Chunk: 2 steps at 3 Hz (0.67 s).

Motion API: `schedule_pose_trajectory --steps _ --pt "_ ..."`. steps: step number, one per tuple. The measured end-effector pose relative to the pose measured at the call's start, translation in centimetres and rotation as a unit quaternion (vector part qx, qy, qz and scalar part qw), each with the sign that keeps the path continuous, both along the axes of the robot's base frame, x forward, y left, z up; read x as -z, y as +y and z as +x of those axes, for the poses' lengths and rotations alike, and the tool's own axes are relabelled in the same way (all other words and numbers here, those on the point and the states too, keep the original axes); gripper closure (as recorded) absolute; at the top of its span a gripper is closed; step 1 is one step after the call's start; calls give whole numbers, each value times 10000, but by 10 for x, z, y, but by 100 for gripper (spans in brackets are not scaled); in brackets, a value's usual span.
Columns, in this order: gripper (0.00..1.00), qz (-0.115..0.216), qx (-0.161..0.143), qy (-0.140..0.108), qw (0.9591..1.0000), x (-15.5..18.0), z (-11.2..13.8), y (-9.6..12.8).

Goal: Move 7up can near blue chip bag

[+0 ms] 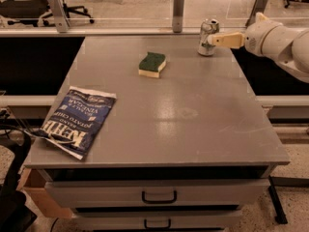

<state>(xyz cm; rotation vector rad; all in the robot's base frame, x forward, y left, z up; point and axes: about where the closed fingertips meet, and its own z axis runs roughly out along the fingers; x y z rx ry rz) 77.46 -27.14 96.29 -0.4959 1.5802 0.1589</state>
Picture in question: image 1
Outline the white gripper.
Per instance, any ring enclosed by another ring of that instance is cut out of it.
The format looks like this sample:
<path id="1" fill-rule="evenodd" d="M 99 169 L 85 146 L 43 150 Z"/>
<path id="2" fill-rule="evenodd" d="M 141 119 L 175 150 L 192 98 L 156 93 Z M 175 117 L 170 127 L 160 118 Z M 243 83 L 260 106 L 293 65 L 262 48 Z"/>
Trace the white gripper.
<path id="1" fill-rule="evenodd" d="M 262 46 L 266 36 L 276 27 L 282 26 L 282 23 L 268 20 L 263 13 L 256 13 L 255 21 L 247 27 L 244 35 L 241 32 L 210 34 L 208 43 L 235 49 L 244 46 L 248 52 L 262 56 Z"/>

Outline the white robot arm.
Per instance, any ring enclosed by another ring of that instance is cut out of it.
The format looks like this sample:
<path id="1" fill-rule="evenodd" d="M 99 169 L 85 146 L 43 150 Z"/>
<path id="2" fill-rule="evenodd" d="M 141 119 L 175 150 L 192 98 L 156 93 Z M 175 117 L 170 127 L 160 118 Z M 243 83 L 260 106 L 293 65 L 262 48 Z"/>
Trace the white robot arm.
<path id="1" fill-rule="evenodd" d="M 215 46 L 241 48 L 272 60 L 296 79 L 309 82 L 309 30 L 298 31 L 256 13 L 255 22 L 244 33 L 215 33 L 208 36 Z"/>

